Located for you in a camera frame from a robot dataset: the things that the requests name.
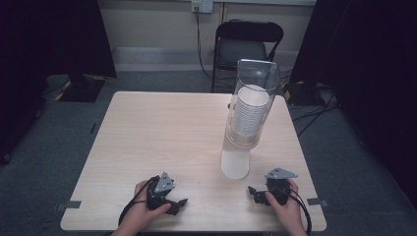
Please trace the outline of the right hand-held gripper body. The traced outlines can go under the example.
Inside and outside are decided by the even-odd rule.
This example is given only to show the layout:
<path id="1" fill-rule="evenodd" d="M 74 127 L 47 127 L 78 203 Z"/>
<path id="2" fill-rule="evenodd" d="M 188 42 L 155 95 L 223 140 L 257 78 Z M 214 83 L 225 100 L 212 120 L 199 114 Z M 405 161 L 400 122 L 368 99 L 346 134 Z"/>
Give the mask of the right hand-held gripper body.
<path id="1" fill-rule="evenodd" d="M 298 175 L 288 170 L 276 167 L 266 173 L 265 177 L 267 180 L 266 185 L 268 187 L 268 191 L 274 195 L 280 205 L 284 206 L 287 203 L 291 192 L 288 180 L 291 178 L 297 178 Z"/>

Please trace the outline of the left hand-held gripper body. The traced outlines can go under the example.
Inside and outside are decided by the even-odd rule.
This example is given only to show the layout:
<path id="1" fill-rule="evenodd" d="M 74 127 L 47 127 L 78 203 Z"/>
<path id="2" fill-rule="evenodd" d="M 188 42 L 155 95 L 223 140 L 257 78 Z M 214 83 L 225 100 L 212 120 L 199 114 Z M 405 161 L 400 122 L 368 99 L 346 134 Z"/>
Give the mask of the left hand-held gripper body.
<path id="1" fill-rule="evenodd" d="M 175 209 L 175 203 L 166 199 L 166 196 L 174 189 L 174 181 L 166 172 L 155 177 L 148 186 L 147 206 L 154 210 L 165 204 L 170 204 L 170 210 Z"/>

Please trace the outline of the person's right hand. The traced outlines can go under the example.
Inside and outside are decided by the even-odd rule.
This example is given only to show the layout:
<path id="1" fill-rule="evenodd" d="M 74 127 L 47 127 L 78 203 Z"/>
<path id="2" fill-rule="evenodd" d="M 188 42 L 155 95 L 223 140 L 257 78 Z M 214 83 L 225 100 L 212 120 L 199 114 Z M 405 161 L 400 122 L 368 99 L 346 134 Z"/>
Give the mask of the person's right hand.
<path id="1" fill-rule="evenodd" d="M 289 198 L 287 203 L 282 206 L 275 199 L 274 195 L 270 192 L 266 192 L 267 199 L 270 206 L 275 212 L 278 221 L 282 227 L 286 229 L 304 229 L 300 205 L 293 199 Z"/>

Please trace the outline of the person's left hand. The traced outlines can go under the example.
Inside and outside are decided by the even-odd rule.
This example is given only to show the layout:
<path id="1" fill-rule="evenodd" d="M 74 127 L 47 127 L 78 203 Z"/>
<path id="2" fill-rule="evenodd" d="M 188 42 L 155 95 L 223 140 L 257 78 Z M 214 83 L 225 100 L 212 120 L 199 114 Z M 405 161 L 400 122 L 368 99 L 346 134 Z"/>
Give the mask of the person's left hand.
<path id="1" fill-rule="evenodd" d="M 141 227 L 142 230 L 151 224 L 153 220 L 166 213 L 170 204 L 165 204 L 157 209 L 148 209 L 145 200 L 147 199 L 147 191 L 142 192 L 135 198 L 134 205 L 127 211 L 120 225 L 128 225 L 130 227 Z"/>

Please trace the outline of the clear cup dispenser white base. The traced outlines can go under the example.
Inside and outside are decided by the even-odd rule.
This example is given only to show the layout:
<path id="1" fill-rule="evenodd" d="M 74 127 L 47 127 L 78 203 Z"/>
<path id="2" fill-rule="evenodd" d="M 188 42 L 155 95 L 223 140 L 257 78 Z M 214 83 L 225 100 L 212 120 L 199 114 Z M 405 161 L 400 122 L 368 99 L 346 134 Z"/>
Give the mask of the clear cup dispenser white base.
<path id="1" fill-rule="evenodd" d="M 223 146 L 221 150 L 220 167 L 224 175 L 231 179 L 245 178 L 250 170 L 250 151 L 260 140 L 264 124 L 272 107 L 279 79 L 278 65 L 274 62 L 241 59 L 237 63 L 237 78 L 235 91 L 229 103 Z M 235 104 L 238 90 L 246 85 L 256 85 L 268 93 L 268 105 L 260 131 L 253 136 L 243 137 L 233 128 Z"/>

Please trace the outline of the stack of white paper cups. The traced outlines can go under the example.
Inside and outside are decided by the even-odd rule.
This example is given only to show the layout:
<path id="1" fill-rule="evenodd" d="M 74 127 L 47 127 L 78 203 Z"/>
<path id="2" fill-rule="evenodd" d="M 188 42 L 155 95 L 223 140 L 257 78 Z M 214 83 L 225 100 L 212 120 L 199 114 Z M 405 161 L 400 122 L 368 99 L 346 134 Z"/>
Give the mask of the stack of white paper cups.
<path id="1" fill-rule="evenodd" d="M 268 93 L 256 85 L 241 87 L 237 93 L 233 128 L 243 137 L 256 135 L 267 111 Z"/>

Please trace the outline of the black stand base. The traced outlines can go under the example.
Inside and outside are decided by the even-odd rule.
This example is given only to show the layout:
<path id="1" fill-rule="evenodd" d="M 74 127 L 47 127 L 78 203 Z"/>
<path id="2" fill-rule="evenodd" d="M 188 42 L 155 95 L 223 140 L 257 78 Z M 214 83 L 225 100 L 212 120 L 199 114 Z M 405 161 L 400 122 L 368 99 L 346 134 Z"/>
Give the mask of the black stand base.
<path id="1" fill-rule="evenodd" d="M 281 85 L 281 88 L 288 104 L 300 106 L 325 105 L 319 90 L 315 87 L 307 86 L 304 82 L 285 82 Z"/>
<path id="2" fill-rule="evenodd" d="M 69 82 L 56 96 L 57 101 L 95 102 L 106 79 L 103 77 L 69 74 Z"/>

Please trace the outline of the black curtain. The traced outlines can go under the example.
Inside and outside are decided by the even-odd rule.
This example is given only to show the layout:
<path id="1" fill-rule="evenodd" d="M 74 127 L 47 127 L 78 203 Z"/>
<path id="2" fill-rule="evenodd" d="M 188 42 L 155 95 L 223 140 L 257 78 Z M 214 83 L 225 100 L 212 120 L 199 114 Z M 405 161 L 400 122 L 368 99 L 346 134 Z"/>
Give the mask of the black curtain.
<path id="1" fill-rule="evenodd" d="M 290 80 L 335 88 L 417 208 L 417 0 L 316 0 Z"/>
<path id="2" fill-rule="evenodd" d="M 98 0 L 0 0 L 0 164 L 69 74 L 116 76 Z"/>

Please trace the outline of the black folding chair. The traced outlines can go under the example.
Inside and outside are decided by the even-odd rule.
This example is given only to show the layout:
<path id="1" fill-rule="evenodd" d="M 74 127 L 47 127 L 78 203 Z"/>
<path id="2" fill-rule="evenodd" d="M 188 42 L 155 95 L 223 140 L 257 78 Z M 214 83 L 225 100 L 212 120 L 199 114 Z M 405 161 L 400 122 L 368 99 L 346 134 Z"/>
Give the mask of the black folding chair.
<path id="1" fill-rule="evenodd" d="M 236 71 L 240 59 L 270 61 L 284 36 L 283 28 L 273 22 L 229 20 L 215 31 L 211 92 L 220 84 L 217 71 Z"/>

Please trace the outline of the white wall socket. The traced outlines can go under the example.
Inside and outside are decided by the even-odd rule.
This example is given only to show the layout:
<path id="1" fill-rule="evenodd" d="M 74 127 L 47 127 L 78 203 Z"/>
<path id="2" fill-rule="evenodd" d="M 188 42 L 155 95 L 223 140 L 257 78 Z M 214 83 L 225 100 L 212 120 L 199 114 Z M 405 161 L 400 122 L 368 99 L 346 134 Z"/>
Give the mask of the white wall socket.
<path id="1" fill-rule="evenodd" d="M 191 11 L 193 13 L 211 14 L 213 10 L 212 0 L 192 0 Z"/>

